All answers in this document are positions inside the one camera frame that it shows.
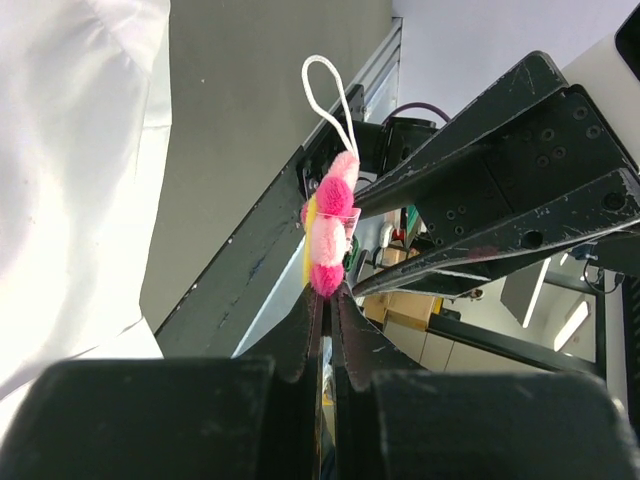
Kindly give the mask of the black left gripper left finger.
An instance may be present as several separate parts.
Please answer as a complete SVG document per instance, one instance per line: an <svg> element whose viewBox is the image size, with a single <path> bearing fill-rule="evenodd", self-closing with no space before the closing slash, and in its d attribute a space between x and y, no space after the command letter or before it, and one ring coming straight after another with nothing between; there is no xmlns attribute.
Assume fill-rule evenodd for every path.
<svg viewBox="0 0 640 480"><path fill-rule="evenodd" d="M75 360L33 384L5 479L315 479L320 299L236 358Z"/></svg>

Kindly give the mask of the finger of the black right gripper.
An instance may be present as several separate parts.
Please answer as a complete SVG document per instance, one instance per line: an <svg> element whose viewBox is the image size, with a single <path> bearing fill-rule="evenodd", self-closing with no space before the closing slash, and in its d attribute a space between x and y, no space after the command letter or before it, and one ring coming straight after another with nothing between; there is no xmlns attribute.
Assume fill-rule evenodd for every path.
<svg viewBox="0 0 640 480"><path fill-rule="evenodd" d="M355 204L374 216L422 199L440 174L479 155L487 138L565 87L542 51L526 55L392 171L360 190Z"/></svg>
<svg viewBox="0 0 640 480"><path fill-rule="evenodd" d="M355 285L356 297L425 284L433 274L490 282L639 222L639 176L620 168L451 246L414 256Z"/></svg>

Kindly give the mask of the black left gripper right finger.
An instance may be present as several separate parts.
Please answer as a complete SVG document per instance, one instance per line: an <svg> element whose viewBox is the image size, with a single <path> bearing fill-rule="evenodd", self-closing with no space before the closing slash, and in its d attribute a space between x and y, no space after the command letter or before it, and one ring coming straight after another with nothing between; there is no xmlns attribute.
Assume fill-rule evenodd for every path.
<svg viewBox="0 0 640 480"><path fill-rule="evenodd" d="M592 376L433 373L348 290L332 298L341 479L635 479L639 446Z"/></svg>

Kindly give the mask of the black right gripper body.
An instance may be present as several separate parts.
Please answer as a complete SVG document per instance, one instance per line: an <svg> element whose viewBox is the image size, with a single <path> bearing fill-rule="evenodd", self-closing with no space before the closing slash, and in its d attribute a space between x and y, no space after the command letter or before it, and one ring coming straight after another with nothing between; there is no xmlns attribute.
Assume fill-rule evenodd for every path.
<svg viewBox="0 0 640 480"><path fill-rule="evenodd" d="M487 141L486 150L440 174L417 201L433 237L427 252L540 207L613 170L635 172L627 151L578 87L557 92Z"/></svg>

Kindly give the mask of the pink flower brooch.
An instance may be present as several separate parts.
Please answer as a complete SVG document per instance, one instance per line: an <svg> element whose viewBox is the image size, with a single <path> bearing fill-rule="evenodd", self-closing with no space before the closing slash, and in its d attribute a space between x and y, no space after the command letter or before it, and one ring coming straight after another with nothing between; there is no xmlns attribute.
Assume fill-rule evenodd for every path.
<svg viewBox="0 0 640 480"><path fill-rule="evenodd" d="M344 111L343 121L321 107L315 99L309 80L309 69L315 63L323 65L334 79ZM314 54L304 60L301 80L309 106L335 129L344 146L301 213L305 231L303 282L310 284L318 295L329 298L343 282L343 258L351 245L351 234L360 214L360 210L354 206L360 155L352 115L337 68L326 57Z"/></svg>

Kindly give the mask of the white shirt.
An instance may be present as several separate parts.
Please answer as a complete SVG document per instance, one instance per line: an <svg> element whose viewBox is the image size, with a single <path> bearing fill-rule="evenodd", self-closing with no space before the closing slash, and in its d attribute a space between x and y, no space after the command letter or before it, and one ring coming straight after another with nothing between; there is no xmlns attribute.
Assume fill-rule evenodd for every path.
<svg viewBox="0 0 640 480"><path fill-rule="evenodd" d="M167 1L1 5L1 393L139 306L171 130Z"/></svg>

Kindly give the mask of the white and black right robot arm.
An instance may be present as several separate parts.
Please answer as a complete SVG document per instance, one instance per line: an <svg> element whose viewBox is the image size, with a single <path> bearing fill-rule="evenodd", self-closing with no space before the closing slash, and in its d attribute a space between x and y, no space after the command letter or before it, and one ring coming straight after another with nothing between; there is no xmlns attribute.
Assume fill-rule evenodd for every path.
<svg viewBox="0 0 640 480"><path fill-rule="evenodd" d="M357 296L456 297L639 225L639 16L566 66L532 51L356 203L414 206L432 237L360 282Z"/></svg>

